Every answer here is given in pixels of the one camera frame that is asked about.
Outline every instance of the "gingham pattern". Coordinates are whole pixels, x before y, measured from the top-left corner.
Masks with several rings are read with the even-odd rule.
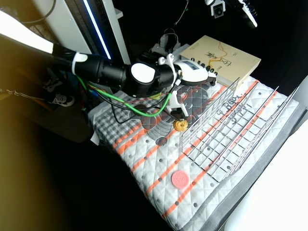
[[[237,90],[236,94],[245,92],[254,81],[255,79],[249,77]],[[207,89],[207,97],[210,98],[213,96],[220,87],[221,86],[217,84],[215,87]],[[257,110],[269,96],[271,91],[272,89],[266,87],[265,85],[258,84],[257,90],[254,91],[254,94],[251,96],[248,103]],[[261,117],[267,120],[269,116],[271,116],[277,109],[277,107],[285,100],[285,98],[286,97],[282,94],[276,94],[274,99],[268,104],[262,113]],[[228,193],[236,187],[238,182],[262,156],[266,148],[271,144],[279,131],[282,129],[284,123],[296,109],[297,105],[297,102],[291,101],[284,113],[271,128],[266,139],[264,139],[258,149],[249,156],[245,164],[238,172],[224,180],[222,188],[219,191],[216,190],[218,183],[210,175],[205,174],[202,176],[200,180],[197,181],[197,183],[191,188],[191,190],[187,192],[183,200],[175,207],[175,209],[168,214],[166,217],[168,224],[174,230],[200,230],[215,208],[222,202]],[[136,125],[136,121],[130,121],[128,124],[122,126],[117,124],[112,125],[114,119],[112,113],[110,113],[110,111],[108,112],[108,107],[102,107],[101,105],[94,110],[95,111],[92,112],[92,114],[90,113],[92,115],[90,119],[93,126],[95,127],[95,130],[99,134],[100,138],[105,139],[109,137],[107,140],[111,144],[114,144],[117,139],[125,134],[125,132]],[[121,115],[119,118],[127,118],[127,115]],[[205,125],[202,130],[205,131],[208,126],[208,124]],[[130,139],[134,134],[129,136],[125,141]],[[181,135],[182,133],[180,132],[173,134],[164,146],[155,149],[153,154],[143,161],[140,166],[135,169],[135,171],[133,171],[133,175],[140,189],[144,193],[146,193],[153,184],[158,182],[158,184],[156,184],[156,186],[149,191],[148,199],[156,208],[157,212],[161,215],[174,206],[178,198],[187,190],[187,188],[179,190],[172,185],[171,176],[173,172],[177,170],[185,171],[190,178],[190,183],[200,176],[200,174],[204,173],[200,167],[198,167],[189,157],[185,155],[180,161],[177,161],[179,156],[182,155],[182,150],[180,149]],[[126,148],[124,153],[121,155],[121,158],[126,162],[127,166],[132,169],[136,163],[142,160],[146,154],[148,154],[155,147],[155,140],[150,139],[148,135],[144,135],[131,146]]]

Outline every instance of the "led light strip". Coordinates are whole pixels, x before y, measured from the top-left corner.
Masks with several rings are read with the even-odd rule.
[[[98,28],[98,26],[97,26],[97,23],[96,23],[95,18],[94,18],[94,16],[93,16],[92,10],[91,10],[91,8],[90,8],[90,6],[89,6],[89,3],[88,3],[87,0],[83,0],[83,2],[85,3],[85,6],[86,6],[87,11],[88,11],[88,13],[89,13],[89,16],[90,16],[90,18],[91,18],[91,21],[92,21],[92,23],[93,23],[93,25],[94,25],[94,27],[95,27],[95,30],[96,30],[96,33],[98,34],[98,37],[100,38],[100,41],[101,41],[101,43],[102,43],[102,45],[103,45],[103,47],[104,47],[104,50],[105,50],[105,52],[106,52],[106,54],[107,54],[107,57],[108,57],[108,59],[111,59],[110,54],[109,54],[109,51],[108,51],[108,49],[107,49],[107,47],[106,47],[106,44],[105,44],[105,42],[104,42],[104,40],[103,40],[102,34],[101,34],[101,32],[100,32],[100,30],[99,30],[99,28]]]

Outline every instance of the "white robotic arm segment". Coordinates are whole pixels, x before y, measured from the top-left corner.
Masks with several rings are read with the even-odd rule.
[[[5,35],[29,47],[52,54],[53,43],[30,31],[13,17],[0,11],[0,34]]]

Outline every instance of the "white quilted fabric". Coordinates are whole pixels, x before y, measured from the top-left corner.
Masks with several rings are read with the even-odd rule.
[[[245,83],[239,87],[236,95],[244,93],[254,82],[255,79],[249,77]],[[220,88],[221,85],[219,84],[209,88],[207,90],[208,97],[210,98],[213,96]],[[252,106],[251,110],[256,112],[272,91],[271,88],[258,83],[256,90],[252,93],[247,102]],[[276,93],[260,117],[267,120],[285,99],[286,96]],[[239,171],[224,181],[223,186],[219,191],[215,190],[219,184],[219,180],[216,181],[215,179],[222,179],[225,172],[218,169],[213,175],[214,179],[209,175],[211,171],[213,172],[215,170],[213,167],[210,169],[209,174],[205,174],[204,170],[183,154],[182,151],[185,151],[185,148],[184,150],[181,150],[182,133],[174,132],[172,128],[172,132],[169,133],[167,142],[163,146],[158,146],[155,140],[151,139],[151,137],[146,133],[140,135],[140,138],[136,142],[131,141],[131,138],[142,131],[142,128],[133,131],[131,135],[124,139],[121,138],[122,140],[120,142],[116,143],[115,141],[111,142],[111,144],[114,145],[116,143],[116,150],[121,152],[121,158],[132,170],[132,174],[136,178],[140,189],[147,195],[149,201],[156,208],[157,212],[162,216],[164,215],[164,218],[174,230],[180,230],[185,227],[185,230],[199,231],[215,208],[222,202],[228,193],[236,187],[238,182],[262,156],[267,147],[278,135],[290,115],[296,109],[297,105],[298,102],[296,101],[291,101],[289,103],[286,110],[273,125],[257,150],[249,156]],[[101,138],[106,137],[108,135],[105,134],[106,131],[100,129],[100,126],[95,126],[97,118],[99,118],[98,115],[95,116],[92,121],[96,128],[96,132]],[[258,119],[255,124],[260,127],[263,125],[261,119]],[[198,137],[200,137],[208,128],[209,124],[205,125],[205,127],[198,133]],[[250,131],[251,132],[244,135],[244,137],[249,141],[253,139],[253,133],[257,134],[258,128],[252,126]],[[128,145],[127,148],[123,148],[127,142],[132,142],[132,144]],[[239,144],[246,147],[249,142],[241,139]],[[209,147],[216,148],[215,143],[211,143]],[[233,151],[240,154],[242,148],[236,146]],[[194,152],[192,151],[186,154],[191,157],[191,155],[194,155]],[[230,155],[228,159],[230,162],[234,162],[236,157]],[[182,190],[175,188],[171,182],[171,176],[177,170],[183,170],[189,176],[190,184]]]

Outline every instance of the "shoelace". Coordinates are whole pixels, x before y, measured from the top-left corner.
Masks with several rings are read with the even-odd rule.
[[[55,103],[64,103],[66,101],[66,96],[61,94],[56,94],[56,97],[54,99]]]

